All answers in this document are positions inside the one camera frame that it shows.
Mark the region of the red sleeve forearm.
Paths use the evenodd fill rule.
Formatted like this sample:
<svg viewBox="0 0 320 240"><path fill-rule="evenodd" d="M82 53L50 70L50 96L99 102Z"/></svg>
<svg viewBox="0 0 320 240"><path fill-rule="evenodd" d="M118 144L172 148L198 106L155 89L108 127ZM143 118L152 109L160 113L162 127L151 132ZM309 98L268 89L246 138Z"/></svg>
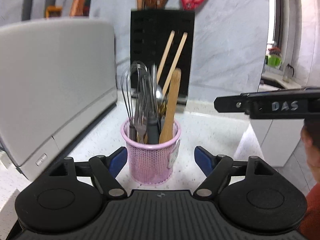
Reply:
<svg viewBox="0 0 320 240"><path fill-rule="evenodd" d="M308 208L298 231L307 239L320 240L320 187L317 183L306 196Z"/></svg>

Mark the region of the person's right hand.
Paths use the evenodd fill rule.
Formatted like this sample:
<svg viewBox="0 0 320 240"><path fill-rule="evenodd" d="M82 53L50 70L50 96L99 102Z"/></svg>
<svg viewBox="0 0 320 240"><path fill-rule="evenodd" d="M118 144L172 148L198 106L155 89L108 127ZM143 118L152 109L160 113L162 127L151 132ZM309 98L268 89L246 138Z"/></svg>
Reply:
<svg viewBox="0 0 320 240"><path fill-rule="evenodd" d="M301 139L305 147L308 166L313 173L319 174L319 120L304 120Z"/></svg>

